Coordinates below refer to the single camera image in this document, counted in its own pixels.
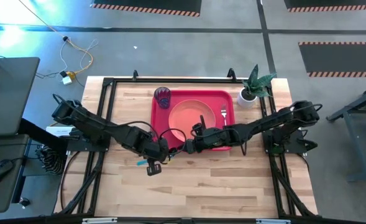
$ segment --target gray floor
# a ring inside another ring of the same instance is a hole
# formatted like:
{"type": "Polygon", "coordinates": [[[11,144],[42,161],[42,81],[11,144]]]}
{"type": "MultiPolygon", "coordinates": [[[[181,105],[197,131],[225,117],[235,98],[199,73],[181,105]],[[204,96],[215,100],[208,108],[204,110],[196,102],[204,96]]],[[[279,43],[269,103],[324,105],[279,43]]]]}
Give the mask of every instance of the gray floor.
{"type": "MultiPolygon", "coordinates": [[[[260,29],[256,0],[203,0],[200,18],[137,12],[91,9],[91,0],[36,0],[30,2],[43,19],[53,26],[138,27],[138,28],[223,28],[260,29]]],[[[366,30],[366,11],[289,13],[283,0],[263,0],[269,29],[366,30]]],[[[19,2],[0,3],[0,24],[42,25],[19,2]]],[[[99,45],[91,52],[94,64],[78,78],[88,75],[174,75],[224,77],[233,67],[240,77],[249,75],[257,63],[262,75],[268,62],[262,34],[167,33],[167,32],[63,32],[82,47],[93,39],[99,45]]],[[[289,80],[293,100],[322,103],[322,120],[311,127],[308,139],[319,147],[308,154],[311,181],[319,214],[328,218],[366,222],[366,182],[347,183],[348,174],[359,171],[354,148],[343,120],[334,124],[324,119],[356,99],[366,90],[366,78],[313,78],[306,75],[299,41],[366,41],[366,35],[270,35],[278,77],[289,80]]],[[[53,32],[24,32],[15,27],[0,31],[0,55],[40,57],[40,73],[63,69],[60,36],[53,32]]],[[[81,53],[65,47],[68,69],[79,67],[81,53]]],[[[83,88],[77,83],[63,86],[56,78],[36,78],[24,117],[42,128],[52,123],[58,93],[80,99],[83,88]]],[[[60,178],[44,175],[40,164],[29,161],[23,196],[32,205],[22,210],[13,205],[0,218],[51,214],[60,178]]]]}

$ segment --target potted plant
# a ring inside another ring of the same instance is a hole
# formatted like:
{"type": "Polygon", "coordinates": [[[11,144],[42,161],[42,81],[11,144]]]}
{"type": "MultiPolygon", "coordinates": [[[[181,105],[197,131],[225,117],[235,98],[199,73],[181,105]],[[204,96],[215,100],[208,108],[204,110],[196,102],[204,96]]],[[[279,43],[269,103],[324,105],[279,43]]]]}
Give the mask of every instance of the potted plant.
{"type": "Polygon", "coordinates": [[[264,87],[268,86],[276,73],[257,78],[258,65],[256,65],[247,80],[243,80],[243,89],[238,95],[238,104],[244,108],[250,108],[258,97],[269,96],[264,87]]]}

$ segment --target wooden table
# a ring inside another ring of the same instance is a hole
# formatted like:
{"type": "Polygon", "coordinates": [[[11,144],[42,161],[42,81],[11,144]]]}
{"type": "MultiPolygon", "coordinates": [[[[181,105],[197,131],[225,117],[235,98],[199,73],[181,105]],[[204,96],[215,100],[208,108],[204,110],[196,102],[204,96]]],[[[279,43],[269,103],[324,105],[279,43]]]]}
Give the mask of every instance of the wooden table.
{"type": "MultiPolygon", "coordinates": [[[[82,104],[92,113],[97,112],[103,78],[88,77],[86,82],[82,104]]],[[[234,100],[236,123],[249,123],[262,117],[259,101],[249,110],[236,103],[242,88],[237,84],[118,83],[112,121],[150,122],[153,92],[159,86],[171,90],[225,90],[234,100]]],[[[277,110],[291,105],[287,79],[274,79],[272,87],[277,110]]],[[[149,130],[145,125],[138,126],[149,130]]],[[[65,204],[82,185],[87,156],[85,152],[78,155],[67,172],[65,204]]],[[[242,155],[240,147],[192,155],[181,153],[169,165],[162,166],[161,174],[152,177],[147,176],[144,166],[137,167],[140,160],[142,158],[112,140],[103,165],[95,212],[97,217],[277,217],[270,163],[263,151],[260,134],[248,142],[246,156],[242,155]]],[[[292,188],[303,203],[317,213],[306,164],[294,154],[287,154],[286,161],[292,188]]],[[[281,194],[285,211],[288,211],[285,191],[282,190],[281,194]]],[[[85,209],[90,195],[91,189],[88,190],[85,209]]],[[[57,211],[60,211],[60,199],[55,207],[57,211]]]]}

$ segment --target black mat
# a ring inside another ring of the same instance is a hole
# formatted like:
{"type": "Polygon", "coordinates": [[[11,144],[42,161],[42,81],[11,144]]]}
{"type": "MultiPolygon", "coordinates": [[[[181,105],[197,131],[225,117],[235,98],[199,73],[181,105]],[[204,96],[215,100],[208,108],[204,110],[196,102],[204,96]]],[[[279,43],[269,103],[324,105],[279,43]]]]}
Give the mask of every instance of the black mat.
{"type": "Polygon", "coordinates": [[[366,42],[300,42],[310,77],[366,77],[366,42]]]}
{"type": "Polygon", "coordinates": [[[91,7],[198,17],[202,0],[93,0],[91,7]]]}
{"type": "Polygon", "coordinates": [[[366,9],[366,0],[285,0],[290,12],[347,11],[366,9]]]}

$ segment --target metal stand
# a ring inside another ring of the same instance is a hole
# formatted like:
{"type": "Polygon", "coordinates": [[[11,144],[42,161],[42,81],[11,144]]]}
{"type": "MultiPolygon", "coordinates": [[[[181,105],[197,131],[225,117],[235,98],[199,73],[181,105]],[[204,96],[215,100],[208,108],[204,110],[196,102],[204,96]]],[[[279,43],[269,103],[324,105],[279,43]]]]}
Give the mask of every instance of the metal stand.
{"type": "Polygon", "coordinates": [[[363,149],[361,147],[359,142],[359,135],[355,131],[352,122],[351,114],[355,113],[366,113],[366,91],[358,100],[355,100],[354,102],[350,103],[349,105],[343,107],[339,111],[336,111],[326,118],[330,122],[333,122],[339,118],[344,118],[350,138],[354,143],[355,150],[357,151],[358,157],[360,158],[362,172],[349,175],[347,177],[347,181],[366,180],[366,149],[363,149]]]}

